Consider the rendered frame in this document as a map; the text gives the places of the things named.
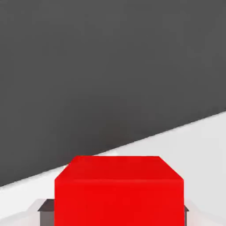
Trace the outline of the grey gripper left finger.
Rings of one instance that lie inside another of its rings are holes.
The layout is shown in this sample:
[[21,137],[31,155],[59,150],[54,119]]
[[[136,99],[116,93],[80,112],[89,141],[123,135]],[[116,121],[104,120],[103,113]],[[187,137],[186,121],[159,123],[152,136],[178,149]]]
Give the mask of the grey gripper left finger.
[[37,199],[26,211],[1,219],[0,226],[54,226],[54,199]]

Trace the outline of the small red cube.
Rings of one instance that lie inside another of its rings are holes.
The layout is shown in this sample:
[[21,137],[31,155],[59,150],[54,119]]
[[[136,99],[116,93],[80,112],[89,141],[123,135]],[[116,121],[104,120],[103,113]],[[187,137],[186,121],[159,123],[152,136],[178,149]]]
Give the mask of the small red cube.
[[76,156],[54,192],[54,226],[185,226],[184,180],[158,156]]

